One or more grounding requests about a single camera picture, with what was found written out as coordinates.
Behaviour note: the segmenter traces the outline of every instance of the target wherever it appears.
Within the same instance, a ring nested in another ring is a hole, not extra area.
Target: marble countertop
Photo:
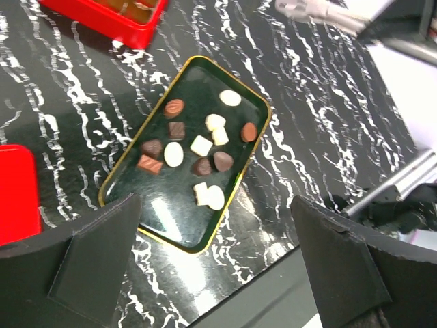
[[[209,250],[190,256],[137,234],[114,327],[189,325],[297,246],[293,196],[361,195],[416,153],[364,48],[250,2],[171,0],[147,51],[36,0],[0,5],[0,142],[34,153],[48,227],[97,209],[100,185],[189,57],[211,57],[272,106]]]

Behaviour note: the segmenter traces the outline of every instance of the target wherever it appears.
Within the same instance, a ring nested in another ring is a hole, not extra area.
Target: red box
[[[168,0],[158,0],[148,23],[145,24],[122,16],[94,0],[40,0],[40,3],[132,49],[144,49],[152,41]]]
[[[42,231],[35,161],[20,145],[0,146],[0,246]]]

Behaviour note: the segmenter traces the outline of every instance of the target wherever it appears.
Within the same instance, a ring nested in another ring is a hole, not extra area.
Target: chocolate truffle
[[[183,100],[175,99],[169,101],[164,108],[164,115],[166,118],[175,118],[179,114],[181,114],[184,109],[185,103]]]
[[[171,140],[183,140],[185,138],[185,123],[170,122],[169,123],[169,138]]]
[[[225,172],[232,167],[234,160],[231,155],[226,154],[225,152],[216,152],[214,154],[214,164],[217,171]]]
[[[257,135],[257,127],[254,125],[254,123],[246,123],[241,130],[241,139],[244,142],[252,142],[253,140],[257,139]]]
[[[144,171],[157,175],[163,167],[163,163],[147,155],[141,155],[137,167],[143,169]]]
[[[157,159],[163,150],[163,145],[161,144],[161,141],[154,139],[144,142],[140,149],[144,155],[148,155],[153,159]]]
[[[193,165],[193,172],[197,176],[207,176],[211,174],[211,164],[210,161],[206,157],[202,157],[201,159],[198,159],[195,161]]]

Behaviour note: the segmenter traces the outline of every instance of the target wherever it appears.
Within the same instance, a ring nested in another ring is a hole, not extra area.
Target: table
[[[147,51],[36,0],[0,6],[0,142],[35,154],[48,228],[97,209],[100,185],[189,57],[211,57],[272,106],[209,250],[190,256],[138,233],[114,327],[189,325],[297,246],[294,195],[361,195],[416,153],[368,52],[272,2],[172,0]]]

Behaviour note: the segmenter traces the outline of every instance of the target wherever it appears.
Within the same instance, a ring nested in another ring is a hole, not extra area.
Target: oval chocolate
[[[161,141],[154,139],[149,140],[141,144],[141,152],[144,155],[148,155],[152,157],[153,159],[157,159],[161,151],[163,150],[163,145],[161,144]]]
[[[181,114],[184,109],[185,103],[183,100],[174,99],[169,101],[164,108],[164,115],[167,118],[175,118],[179,114]]]
[[[211,174],[211,163],[206,157],[202,157],[195,161],[193,165],[193,172],[198,176],[207,176]]]
[[[257,135],[257,127],[254,125],[254,123],[246,123],[241,130],[241,139],[244,142],[252,142],[253,140],[257,139]]]
[[[214,154],[214,164],[217,171],[225,172],[232,167],[234,159],[231,155],[226,154],[225,152],[216,152]]]

